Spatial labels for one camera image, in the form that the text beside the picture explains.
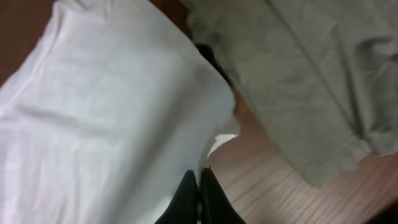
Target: gray cloth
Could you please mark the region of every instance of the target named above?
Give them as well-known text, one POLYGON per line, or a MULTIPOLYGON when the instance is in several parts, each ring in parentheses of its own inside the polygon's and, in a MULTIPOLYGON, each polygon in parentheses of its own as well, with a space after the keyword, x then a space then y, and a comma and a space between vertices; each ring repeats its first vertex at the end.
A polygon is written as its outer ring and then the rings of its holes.
POLYGON ((186 0, 281 154, 323 184, 398 139, 396 0, 186 0))

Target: white sheet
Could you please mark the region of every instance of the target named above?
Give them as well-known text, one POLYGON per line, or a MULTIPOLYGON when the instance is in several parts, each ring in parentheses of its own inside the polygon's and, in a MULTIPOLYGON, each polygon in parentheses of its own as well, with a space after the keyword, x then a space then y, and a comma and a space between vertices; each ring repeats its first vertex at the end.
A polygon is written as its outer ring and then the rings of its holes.
POLYGON ((233 105, 151 3, 57 1, 0 90, 1 223, 153 223, 233 105))

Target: crumpled fabric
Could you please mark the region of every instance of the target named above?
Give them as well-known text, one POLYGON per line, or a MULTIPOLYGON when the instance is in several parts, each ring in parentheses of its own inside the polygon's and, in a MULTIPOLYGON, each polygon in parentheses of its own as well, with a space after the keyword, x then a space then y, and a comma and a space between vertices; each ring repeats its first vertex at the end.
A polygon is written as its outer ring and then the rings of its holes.
POLYGON ((396 0, 184 0, 280 153, 311 184, 398 140, 396 0))
POLYGON ((234 96, 145 0, 60 0, 0 89, 0 223, 154 223, 234 96))

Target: gray fabric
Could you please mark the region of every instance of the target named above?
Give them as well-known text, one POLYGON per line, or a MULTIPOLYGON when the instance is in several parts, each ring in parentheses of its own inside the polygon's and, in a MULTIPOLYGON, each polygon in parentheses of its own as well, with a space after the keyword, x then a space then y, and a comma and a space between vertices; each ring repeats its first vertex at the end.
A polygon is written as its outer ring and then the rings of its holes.
POLYGON ((396 0, 186 0, 207 44, 312 184, 398 139, 396 0))

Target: black object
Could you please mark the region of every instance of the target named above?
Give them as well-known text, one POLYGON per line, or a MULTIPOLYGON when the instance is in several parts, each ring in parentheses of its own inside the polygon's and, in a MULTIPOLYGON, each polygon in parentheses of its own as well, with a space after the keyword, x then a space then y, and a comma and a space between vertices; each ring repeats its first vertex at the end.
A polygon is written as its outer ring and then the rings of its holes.
POLYGON ((211 65, 217 70, 218 73, 225 79, 225 81, 231 86, 231 80, 227 77, 226 73, 224 70, 221 68, 220 65, 218 65, 214 53, 211 50, 211 48, 207 45, 203 44, 196 44, 197 49, 199 50, 199 53, 208 61, 211 63, 211 65))
POLYGON ((396 224, 398 223, 398 201, 395 201, 387 209, 377 214, 366 224, 396 224))
POLYGON ((200 189, 192 170, 185 173, 169 207, 156 224, 245 224, 228 202, 213 171, 203 169, 200 189))

